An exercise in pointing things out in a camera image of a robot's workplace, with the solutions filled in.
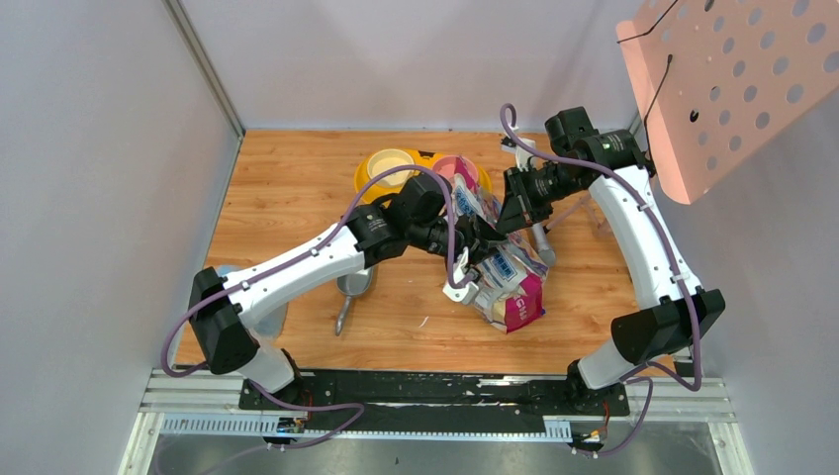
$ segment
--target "snack bag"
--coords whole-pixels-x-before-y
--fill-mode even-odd
[[[450,181],[456,216],[478,214],[494,226],[501,203],[478,185],[461,158]],[[498,253],[478,264],[478,269],[480,291],[471,305],[490,325],[506,333],[515,332],[544,314],[542,284],[548,267],[530,246],[524,231],[510,234]]]

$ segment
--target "black cable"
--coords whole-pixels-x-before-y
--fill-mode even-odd
[[[650,118],[650,112],[653,110],[653,105],[655,104],[656,99],[658,99],[658,93],[661,92],[661,86],[664,85],[664,80],[667,79],[667,74],[670,72],[670,63],[671,62],[673,62],[673,55],[668,54],[667,55],[667,66],[664,68],[664,74],[661,75],[661,82],[658,83],[658,88],[656,89],[656,93],[653,96],[653,100],[650,101],[650,107],[647,108],[647,113],[644,114],[644,137],[646,137],[646,139],[647,139],[647,153],[649,154],[647,159],[648,159],[648,161],[650,161],[650,163],[652,163],[652,161],[653,161],[653,147],[652,147],[652,144],[650,143],[650,131],[649,131],[649,129],[647,129],[647,119]]]
[[[641,33],[639,35],[635,35],[634,37],[629,37],[629,38],[624,38],[623,40],[618,40],[617,43],[620,45],[623,42],[628,42],[629,40],[635,40],[636,38],[646,37],[647,35],[653,33],[653,30],[655,30],[655,27],[657,27],[658,24],[661,23],[662,20],[664,20],[664,17],[666,17],[667,14],[670,13],[671,10],[673,10],[673,7],[675,7],[677,3],[679,3],[679,0],[673,0],[673,3],[671,3],[670,6],[667,7],[667,10],[665,10],[664,13],[662,13],[660,17],[658,17],[658,20],[656,20],[656,23],[654,23],[653,26],[650,27],[649,30],[647,30],[646,32]]]

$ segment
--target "yellow tray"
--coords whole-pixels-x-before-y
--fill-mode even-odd
[[[428,151],[420,152],[419,150],[414,150],[411,148],[398,148],[398,150],[402,150],[409,154],[411,158],[414,159],[414,164],[424,166],[426,168],[431,168],[431,166],[434,165],[434,163],[440,160],[441,158],[453,154]],[[361,163],[358,164],[358,167],[355,169],[353,185],[355,186],[356,193],[361,191],[361,187],[363,187],[365,183],[370,181],[370,175],[367,174],[367,161],[370,160],[370,157],[373,156],[374,153],[375,152],[368,155],[367,158],[364,158],[364,160],[362,160]],[[478,168],[478,184],[481,185],[481,188],[484,188],[485,190],[492,193],[493,183],[492,181],[490,181],[490,175],[478,163],[475,163],[475,166]],[[417,173],[419,172],[416,171],[412,173],[412,176],[416,175]],[[367,190],[367,193],[364,193],[364,196],[361,197],[361,201],[369,204],[372,203],[373,200],[375,200],[376,198],[379,198],[380,196],[387,195],[388,193],[398,193],[401,189],[402,185],[394,188],[389,188],[381,186],[377,183],[373,185],[369,190]]]

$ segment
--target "wooden table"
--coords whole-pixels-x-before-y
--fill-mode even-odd
[[[545,135],[531,135],[548,149]],[[355,167],[381,148],[462,153],[486,168],[497,196],[513,156],[499,134],[248,132],[207,265],[248,267],[305,242],[334,223],[354,195]],[[560,213],[576,201],[554,205]],[[595,237],[579,211],[549,234],[558,254],[546,282],[547,313],[504,334],[441,292],[443,259],[417,249],[380,264],[375,286],[334,335],[343,296],[334,283],[294,300],[275,344],[301,367],[565,373],[609,338],[615,317],[637,310],[626,264],[612,236]],[[423,327],[422,321],[428,317]],[[178,361],[202,360],[191,330]]]

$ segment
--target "gray scoop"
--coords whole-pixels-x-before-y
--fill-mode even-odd
[[[343,330],[343,323],[349,313],[352,299],[367,292],[367,289],[370,288],[370,284],[373,282],[374,269],[375,267],[369,267],[352,274],[342,275],[336,279],[338,290],[346,296],[346,299],[343,301],[343,307],[338,312],[338,319],[335,321],[335,336],[340,335],[341,330]]]

